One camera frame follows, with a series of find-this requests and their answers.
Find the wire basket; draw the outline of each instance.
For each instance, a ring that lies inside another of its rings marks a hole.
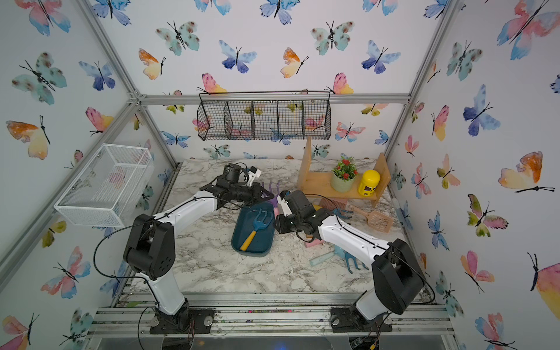
[[[54,208],[74,225],[124,227],[152,173],[147,148],[105,143]]]
[[[323,99],[286,95],[290,92],[296,91],[199,94],[198,136],[203,141],[329,139],[330,92],[310,91]]]

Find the potted plant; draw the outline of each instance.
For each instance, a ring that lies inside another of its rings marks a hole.
[[[345,158],[338,162],[333,169],[333,176],[330,179],[330,185],[338,192],[348,192],[352,188],[352,184],[358,176],[356,165],[353,163],[354,157]]]

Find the marble countertop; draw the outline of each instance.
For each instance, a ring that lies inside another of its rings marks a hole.
[[[239,160],[249,167],[261,169],[257,181],[272,188],[276,183],[281,190],[295,189],[301,160]],[[166,202],[165,209],[185,201],[198,189],[223,171],[223,166],[235,160],[185,160]],[[311,171],[330,171],[336,160],[314,160]],[[357,160],[360,172],[373,169],[375,160]],[[348,204],[371,210],[369,200],[349,200]],[[353,214],[346,220],[352,226],[389,241],[403,239],[404,234],[396,218],[395,209],[386,191],[376,210],[395,220],[389,234],[374,231],[366,225],[364,217]],[[207,214],[180,232],[175,240],[173,272],[179,288],[184,292],[363,292],[373,287],[371,271],[356,270],[353,274],[338,256],[311,267],[309,260],[334,250],[334,245],[324,243],[305,248],[295,234],[275,233],[272,248],[262,258],[240,255],[231,247],[231,236],[238,211],[221,208]],[[135,282],[132,291],[145,290]]]

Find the yellow container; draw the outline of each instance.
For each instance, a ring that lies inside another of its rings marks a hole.
[[[358,193],[363,197],[369,197],[374,193],[374,189],[379,185],[381,175],[375,170],[367,170],[363,173],[362,181],[358,186]]]

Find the black cable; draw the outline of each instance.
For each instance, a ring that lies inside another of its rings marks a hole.
[[[310,193],[310,194],[307,194],[307,193],[306,193],[305,195],[316,195],[316,196],[318,196],[318,197],[323,197],[323,198],[325,198],[326,200],[328,200],[329,202],[331,202],[331,203],[334,205],[334,207],[335,207],[336,209],[338,209],[338,206],[337,206],[330,198],[327,198],[327,197],[325,197],[325,196],[323,196],[323,195],[320,195],[320,194],[313,194],[313,193]],[[410,266],[406,261],[404,261],[403,259],[401,259],[399,256],[395,255],[392,251],[390,251],[390,250],[388,250],[388,249],[386,249],[386,248],[383,248],[382,246],[380,246],[380,245],[378,245],[378,244],[375,244],[375,243],[373,243],[373,242],[370,242],[370,241],[368,241],[367,239],[363,238],[362,236],[358,236],[358,235],[356,235],[354,232],[348,230],[346,227],[342,226],[342,224],[341,224],[340,219],[338,218],[338,216],[335,215],[335,217],[337,218],[338,224],[339,224],[339,225],[341,226],[341,228],[343,228],[345,231],[347,231],[348,233],[350,233],[350,234],[352,234],[352,235],[354,235],[354,236],[356,236],[356,237],[359,237],[359,238],[362,239],[362,240],[365,240],[366,242],[372,244],[373,246],[375,246],[375,247],[377,247],[377,248],[381,248],[381,249],[383,249],[383,250],[385,250],[385,251],[390,252],[394,257],[396,257],[397,259],[399,259],[403,264],[405,264],[406,266],[408,266],[408,268],[409,268],[410,270],[412,270],[415,274],[417,274],[417,275],[420,277],[420,279],[422,280],[422,283],[423,283],[425,286],[428,286],[428,287],[430,288],[430,290],[432,291],[432,298],[431,298],[430,301],[411,302],[411,303],[410,303],[411,305],[427,305],[427,304],[431,304],[431,303],[434,302],[434,300],[436,299],[436,292],[433,290],[432,286],[430,286],[430,284],[428,283],[428,281],[426,281],[426,279],[422,276],[422,274],[420,274],[420,272],[418,272],[418,271],[416,271],[415,269],[413,269],[412,266]]]

